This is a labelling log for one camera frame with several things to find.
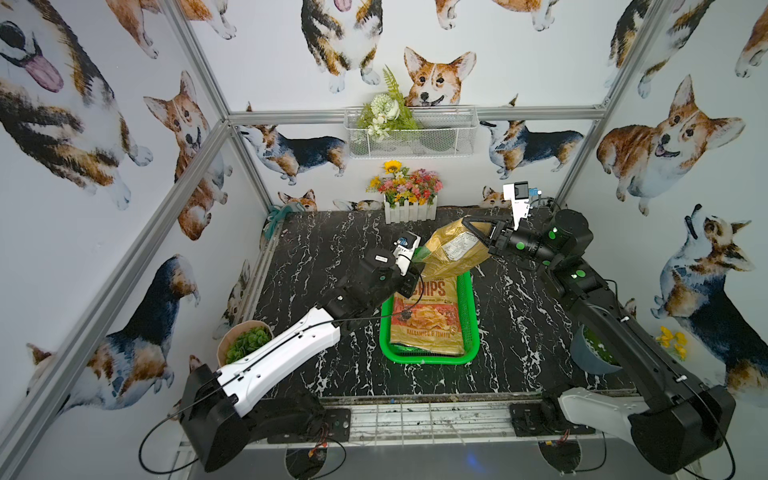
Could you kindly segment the tan red CHIPS bag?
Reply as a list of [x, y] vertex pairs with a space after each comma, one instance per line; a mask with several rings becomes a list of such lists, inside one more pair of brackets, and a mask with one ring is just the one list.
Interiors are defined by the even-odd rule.
[[426, 281], [409, 298], [396, 293], [389, 342], [440, 356], [463, 355], [457, 279]]

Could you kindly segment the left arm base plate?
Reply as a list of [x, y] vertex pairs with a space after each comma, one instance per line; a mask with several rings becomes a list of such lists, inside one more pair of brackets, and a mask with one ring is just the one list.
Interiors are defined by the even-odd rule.
[[308, 420], [298, 432], [285, 432], [267, 438], [269, 444], [318, 443], [328, 439], [346, 442], [350, 439], [352, 410], [331, 408]]

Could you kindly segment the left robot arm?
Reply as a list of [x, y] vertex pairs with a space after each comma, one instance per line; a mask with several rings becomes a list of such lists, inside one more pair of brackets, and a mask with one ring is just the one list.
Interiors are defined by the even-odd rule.
[[257, 440], [278, 435], [318, 437], [324, 409], [307, 400], [267, 400], [266, 394], [313, 356], [363, 325], [388, 319], [384, 303], [411, 295], [424, 269], [413, 260], [418, 245], [366, 253], [353, 275], [265, 346], [232, 364], [203, 365], [187, 379], [178, 415], [197, 461], [214, 472]]

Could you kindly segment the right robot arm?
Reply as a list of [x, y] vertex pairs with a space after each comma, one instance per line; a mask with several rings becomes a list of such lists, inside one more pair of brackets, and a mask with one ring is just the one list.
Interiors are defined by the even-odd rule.
[[550, 297], [605, 342], [640, 394], [621, 400], [583, 388], [565, 390], [557, 402], [568, 422], [624, 440], [665, 474], [729, 445], [735, 399], [722, 386], [704, 385], [621, 306], [607, 280], [583, 258], [593, 234], [581, 213], [561, 210], [541, 231], [513, 228], [501, 216], [467, 216], [461, 222], [490, 254], [540, 264], [539, 278]]

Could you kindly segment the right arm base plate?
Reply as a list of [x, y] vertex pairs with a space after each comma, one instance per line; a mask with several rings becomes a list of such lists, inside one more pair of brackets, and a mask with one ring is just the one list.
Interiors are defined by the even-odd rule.
[[511, 424], [518, 437], [591, 435], [592, 427], [568, 421], [552, 400], [513, 403], [509, 406]]

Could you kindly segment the tan sour cream chips bag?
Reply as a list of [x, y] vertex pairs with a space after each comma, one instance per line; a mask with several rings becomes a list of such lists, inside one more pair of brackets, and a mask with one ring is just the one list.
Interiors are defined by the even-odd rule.
[[[456, 220], [436, 230], [423, 247], [414, 255], [415, 263], [425, 265], [422, 277], [425, 281], [436, 281], [458, 277], [482, 264], [489, 257], [465, 257], [464, 233], [461, 220]], [[478, 238], [485, 238], [490, 231], [478, 231]]]

